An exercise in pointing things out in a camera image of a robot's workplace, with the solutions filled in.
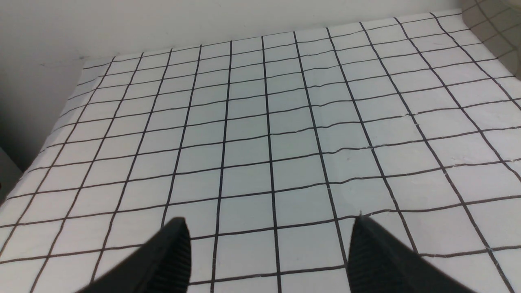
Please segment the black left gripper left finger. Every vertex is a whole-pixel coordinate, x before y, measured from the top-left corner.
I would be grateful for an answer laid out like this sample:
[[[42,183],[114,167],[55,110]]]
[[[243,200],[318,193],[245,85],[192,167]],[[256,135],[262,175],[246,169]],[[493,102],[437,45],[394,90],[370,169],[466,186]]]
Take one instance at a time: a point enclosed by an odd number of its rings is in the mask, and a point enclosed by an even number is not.
[[[81,293],[186,293],[191,274],[190,232],[171,219],[149,241]]]

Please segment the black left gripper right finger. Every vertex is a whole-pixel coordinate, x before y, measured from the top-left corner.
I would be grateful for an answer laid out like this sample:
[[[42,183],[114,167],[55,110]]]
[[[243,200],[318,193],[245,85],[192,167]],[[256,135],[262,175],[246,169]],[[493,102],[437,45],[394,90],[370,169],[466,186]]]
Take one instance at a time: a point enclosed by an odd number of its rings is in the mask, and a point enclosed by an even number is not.
[[[368,216],[353,224],[347,263],[352,293],[470,293]]]

